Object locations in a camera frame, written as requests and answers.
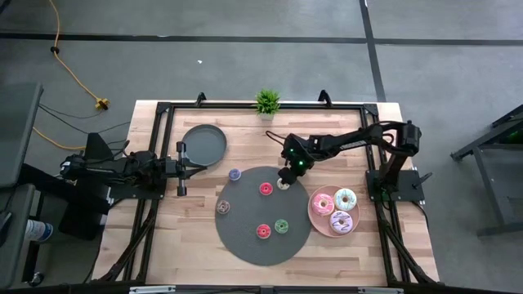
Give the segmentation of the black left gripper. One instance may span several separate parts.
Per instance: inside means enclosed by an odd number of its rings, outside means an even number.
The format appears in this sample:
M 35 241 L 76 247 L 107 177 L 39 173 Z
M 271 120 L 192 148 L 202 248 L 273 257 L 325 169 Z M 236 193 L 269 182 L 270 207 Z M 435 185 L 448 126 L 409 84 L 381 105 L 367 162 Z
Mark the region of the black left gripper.
M 172 159 L 170 155 L 168 155 L 163 160 L 163 178 L 177 178 L 178 179 L 178 186 L 177 186 L 177 195 L 178 196 L 186 196 L 187 194 L 187 188 L 185 181 L 186 179 L 190 179 L 192 176 L 199 172 L 203 172 L 206 168 L 205 165 L 201 165 L 199 163 L 194 163 L 189 158 L 185 158 L 186 153 L 186 144 L 182 141 L 178 141 L 176 143 L 176 151 L 178 158 Z M 188 169 L 186 170 L 186 167 L 197 167 L 194 169 Z

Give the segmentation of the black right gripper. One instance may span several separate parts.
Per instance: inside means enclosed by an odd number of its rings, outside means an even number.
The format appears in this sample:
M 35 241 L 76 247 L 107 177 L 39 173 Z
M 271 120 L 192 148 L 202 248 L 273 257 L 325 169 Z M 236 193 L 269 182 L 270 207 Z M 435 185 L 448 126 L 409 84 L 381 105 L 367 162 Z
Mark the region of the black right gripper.
M 314 141 L 309 137 L 304 139 L 293 133 L 289 133 L 283 145 L 281 157 L 285 159 L 285 167 L 278 171 L 278 183 L 280 185 L 293 185 L 297 176 L 304 176 L 306 171 L 312 169 L 315 160 L 311 155 Z

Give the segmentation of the large pink iced donut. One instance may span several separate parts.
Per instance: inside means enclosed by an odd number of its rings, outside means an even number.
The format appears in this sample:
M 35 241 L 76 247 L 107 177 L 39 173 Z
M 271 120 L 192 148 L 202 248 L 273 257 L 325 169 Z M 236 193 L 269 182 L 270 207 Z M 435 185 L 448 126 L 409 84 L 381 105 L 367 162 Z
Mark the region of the large pink iced donut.
M 316 194 L 313 198 L 313 212 L 319 216 L 330 215 L 335 208 L 333 198 L 324 193 Z

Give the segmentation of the large purple iced donut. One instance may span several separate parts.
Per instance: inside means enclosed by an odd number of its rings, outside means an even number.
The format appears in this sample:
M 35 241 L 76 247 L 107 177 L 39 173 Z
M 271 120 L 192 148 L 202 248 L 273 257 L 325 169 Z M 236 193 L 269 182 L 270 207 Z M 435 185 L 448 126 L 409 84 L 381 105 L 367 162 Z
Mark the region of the large purple iced donut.
M 353 219 L 345 211 L 335 211 L 329 218 L 332 230 L 337 234 L 348 234 L 353 228 Z

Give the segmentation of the large white iced donut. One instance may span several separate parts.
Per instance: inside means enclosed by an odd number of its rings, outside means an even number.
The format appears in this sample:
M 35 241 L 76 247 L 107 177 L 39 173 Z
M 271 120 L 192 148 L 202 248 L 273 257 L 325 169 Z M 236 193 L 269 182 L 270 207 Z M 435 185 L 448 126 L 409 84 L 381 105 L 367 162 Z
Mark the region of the large white iced donut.
M 348 212 L 352 210 L 357 204 L 357 196 L 347 188 L 339 189 L 333 196 L 334 205 L 338 210 Z

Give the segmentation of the grey round plate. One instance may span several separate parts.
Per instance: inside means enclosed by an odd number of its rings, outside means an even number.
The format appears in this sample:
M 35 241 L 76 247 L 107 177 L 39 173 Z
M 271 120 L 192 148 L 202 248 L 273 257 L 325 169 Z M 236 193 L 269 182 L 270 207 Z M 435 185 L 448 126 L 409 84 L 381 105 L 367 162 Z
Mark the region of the grey round plate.
M 225 133 L 210 124 L 192 127 L 182 141 L 186 145 L 186 157 L 191 162 L 206 167 L 222 160 L 227 147 Z

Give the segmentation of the pink round plate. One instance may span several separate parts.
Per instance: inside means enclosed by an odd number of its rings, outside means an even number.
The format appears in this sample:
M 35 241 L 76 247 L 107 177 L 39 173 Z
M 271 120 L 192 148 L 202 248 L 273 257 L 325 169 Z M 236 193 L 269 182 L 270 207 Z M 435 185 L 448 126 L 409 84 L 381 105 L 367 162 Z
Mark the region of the pink round plate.
M 340 238 L 340 237 L 343 237 L 343 236 L 346 236 L 348 234 L 337 234 L 335 233 L 330 224 L 329 224 L 329 218 L 330 216 L 335 212 L 335 211 L 341 211 L 341 210 L 338 210 L 336 207 L 334 208 L 333 212 L 330 214 L 330 215 L 327 215 L 327 216 L 319 216 L 317 214 L 315 214 L 313 212 L 313 209 L 312 209 L 312 202 L 313 202 L 313 198 L 316 194 L 320 194 L 320 193 L 324 193 L 324 194 L 328 194 L 330 195 L 332 198 L 335 194 L 335 192 L 339 189 L 342 189 L 342 187 L 339 187 L 339 186 L 335 186 L 335 185 L 325 185 L 325 186 L 322 186 L 320 188 L 318 188 L 310 197 L 310 200 L 309 200 L 309 205 L 308 205 L 308 215 L 309 215 L 309 218 L 310 218 L 310 221 L 311 223 L 313 224 L 313 226 L 319 231 L 321 232 L 323 235 L 325 236 L 328 236 L 328 237 L 332 237 L 332 238 Z M 348 211 L 347 212 L 353 219 L 353 228 L 351 230 L 351 232 L 356 228 L 356 226 L 358 225 L 358 222 L 359 222 L 359 219 L 360 219 L 360 208 L 359 208 L 359 204 L 357 202 L 357 204 L 355 205 L 355 207 Z

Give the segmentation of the green plant in white pot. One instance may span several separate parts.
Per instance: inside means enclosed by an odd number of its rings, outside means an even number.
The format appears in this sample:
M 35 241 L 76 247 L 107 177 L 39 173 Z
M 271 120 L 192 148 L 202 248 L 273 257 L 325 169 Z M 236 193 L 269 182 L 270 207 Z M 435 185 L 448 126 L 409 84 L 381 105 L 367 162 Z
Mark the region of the green plant in white pot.
M 257 115 L 261 120 L 272 120 L 279 111 L 280 94 L 270 89 L 262 89 L 256 94 Z

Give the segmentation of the round grey woven placemat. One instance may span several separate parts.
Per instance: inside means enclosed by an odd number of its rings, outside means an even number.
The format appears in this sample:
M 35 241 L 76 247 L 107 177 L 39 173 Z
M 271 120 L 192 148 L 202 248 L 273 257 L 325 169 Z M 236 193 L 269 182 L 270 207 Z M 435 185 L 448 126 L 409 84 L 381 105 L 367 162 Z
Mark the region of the round grey woven placemat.
M 254 167 L 241 172 L 236 181 L 229 181 L 218 200 L 230 203 L 230 211 L 215 213 L 217 232 L 226 248 L 238 258 L 254 265 L 278 265 L 298 253 L 311 232 L 308 216 L 309 194 L 296 182 L 281 190 L 276 167 Z M 261 183 L 273 185 L 273 193 L 259 192 Z M 285 219 L 289 223 L 286 234 L 275 231 L 275 222 Z M 271 228 L 267 239 L 260 239 L 256 229 L 261 224 Z

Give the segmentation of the black slanted panel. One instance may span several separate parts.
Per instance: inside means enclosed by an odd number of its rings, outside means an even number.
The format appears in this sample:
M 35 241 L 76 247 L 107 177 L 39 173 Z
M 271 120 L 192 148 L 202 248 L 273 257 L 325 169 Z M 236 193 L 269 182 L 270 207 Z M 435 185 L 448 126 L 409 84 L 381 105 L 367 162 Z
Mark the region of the black slanted panel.
M 90 133 L 83 157 L 101 160 L 113 153 L 98 133 Z M 103 216 L 110 209 L 107 201 L 109 187 L 93 176 L 76 180 L 75 203 L 69 203 L 59 224 L 59 231 L 82 240 L 93 240 L 101 225 Z

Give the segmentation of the white bottle with blue cap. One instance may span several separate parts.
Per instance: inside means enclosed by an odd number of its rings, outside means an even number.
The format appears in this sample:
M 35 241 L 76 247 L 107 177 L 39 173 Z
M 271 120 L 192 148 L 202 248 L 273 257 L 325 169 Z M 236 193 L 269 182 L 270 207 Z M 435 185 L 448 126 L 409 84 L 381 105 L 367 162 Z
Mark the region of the white bottle with blue cap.
M 39 220 L 27 220 L 25 228 L 25 238 L 35 242 L 47 241 L 53 233 L 53 226 L 47 222 Z

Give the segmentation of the grey desk top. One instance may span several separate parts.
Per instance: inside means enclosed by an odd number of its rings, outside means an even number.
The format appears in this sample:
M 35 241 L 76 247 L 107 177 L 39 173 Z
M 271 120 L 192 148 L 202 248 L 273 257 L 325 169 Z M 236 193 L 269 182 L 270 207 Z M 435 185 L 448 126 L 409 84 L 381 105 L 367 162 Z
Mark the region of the grey desk top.
M 0 189 L 17 182 L 42 92 L 38 82 L 0 86 Z
M 4 220 L 1 212 L 11 213 L 11 223 L 4 234 L 5 242 L 0 246 L 0 290 L 9 288 L 16 276 L 34 192 L 35 187 L 31 184 L 0 189 L 0 223 Z

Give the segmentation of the black aluminium table frame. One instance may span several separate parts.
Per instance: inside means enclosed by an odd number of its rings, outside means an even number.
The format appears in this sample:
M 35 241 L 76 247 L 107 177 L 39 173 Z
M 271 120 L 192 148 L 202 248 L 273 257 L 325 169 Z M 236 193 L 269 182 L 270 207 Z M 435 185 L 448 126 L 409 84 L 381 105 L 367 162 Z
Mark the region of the black aluminium table frame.
M 184 197 L 170 181 L 159 204 L 146 281 L 149 284 L 383 286 L 386 274 L 373 203 L 367 194 L 364 149 L 317 163 L 302 179 L 308 193 L 326 186 L 353 189 L 360 219 L 347 236 L 330 238 L 312 230 L 302 249 L 277 265 L 254 265 L 228 251 L 215 225 L 215 205 L 232 168 L 280 167 L 279 144 L 267 131 L 285 136 L 342 134 L 360 127 L 365 102 L 294 102 L 270 121 L 260 119 L 250 103 L 205 101 L 199 107 L 180 101 L 175 108 L 171 139 L 179 141 L 192 127 L 212 124 L 227 139 L 225 157 L 193 176 Z

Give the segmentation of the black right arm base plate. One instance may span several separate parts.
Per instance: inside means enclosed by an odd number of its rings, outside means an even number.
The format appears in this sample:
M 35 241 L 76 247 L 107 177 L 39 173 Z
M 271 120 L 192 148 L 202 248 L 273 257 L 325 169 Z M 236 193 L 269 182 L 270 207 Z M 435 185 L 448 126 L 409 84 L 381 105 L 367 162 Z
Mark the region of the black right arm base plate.
M 373 202 L 424 202 L 425 197 L 422 183 L 432 176 L 429 172 L 420 176 L 416 170 L 401 170 L 397 187 L 392 192 L 387 192 L 378 183 L 379 171 L 367 171 L 365 178 L 367 182 L 369 199 Z

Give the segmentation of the silver metal bracket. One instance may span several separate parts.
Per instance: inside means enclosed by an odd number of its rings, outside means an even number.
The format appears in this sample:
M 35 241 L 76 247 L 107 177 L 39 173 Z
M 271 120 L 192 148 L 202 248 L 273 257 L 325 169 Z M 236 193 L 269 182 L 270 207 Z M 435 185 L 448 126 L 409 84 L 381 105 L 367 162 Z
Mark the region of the silver metal bracket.
M 175 285 L 131 287 L 128 294 L 172 294 L 176 292 Z
M 401 288 L 393 287 L 359 287 L 358 294 L 405 294 Z

